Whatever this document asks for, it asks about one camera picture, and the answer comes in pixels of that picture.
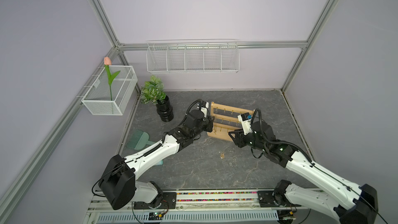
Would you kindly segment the wooden jewelry display stand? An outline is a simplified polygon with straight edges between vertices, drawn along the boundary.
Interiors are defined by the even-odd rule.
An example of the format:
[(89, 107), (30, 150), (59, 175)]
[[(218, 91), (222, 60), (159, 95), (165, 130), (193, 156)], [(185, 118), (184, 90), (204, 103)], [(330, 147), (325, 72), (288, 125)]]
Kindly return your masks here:
[(213, 129), (207, 135), (212, 138), (231, 141), (229, 132), (242, 129), (238, 116), (245, 113), (254, 113), (253, 110), (246, 110), (233, 106), (221, 105), (215, 102), (210, 104), (210, 115), (214, 117)]

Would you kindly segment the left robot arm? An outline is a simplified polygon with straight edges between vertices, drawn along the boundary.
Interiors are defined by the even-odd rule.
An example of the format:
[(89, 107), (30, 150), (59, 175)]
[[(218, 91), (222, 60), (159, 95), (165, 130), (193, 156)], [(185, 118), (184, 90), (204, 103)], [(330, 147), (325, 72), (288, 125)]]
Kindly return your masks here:
[(159, 208), (163, 204), (163, 190), (155, 182), (143, 183), (139, 178), (163, 159), (193, 144), (203, 132), (211, 132), (214, 118), (209, 108), (209, 102), (194, 101), (181, 123), (164, 132), (161, 140), (132, 155), (115, 155), (109, 160), (97, 185), (113, 210), (130, 202), (144, 203), (150, 208)]

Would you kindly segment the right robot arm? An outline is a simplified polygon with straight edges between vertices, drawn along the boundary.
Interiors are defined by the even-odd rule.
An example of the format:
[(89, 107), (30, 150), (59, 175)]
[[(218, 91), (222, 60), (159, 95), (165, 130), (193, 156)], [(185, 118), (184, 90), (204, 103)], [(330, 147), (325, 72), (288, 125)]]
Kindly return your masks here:
[(260, 109), (253, 114), (238, 116), (242, 128), (229, 136), (239, 148), (259, 150), (260, 158), (294, 172), (317, 186), (313, 191), (281, 180), (269, 197), (260, 200), (262, 206), (300, 205), (338, 220), (341, 224), (373, 224), (379, 216), (377, 190), (368, 184), (353, 183), (313, 161), (297, 145), (276, 138), (272, 127), (262, 119)]

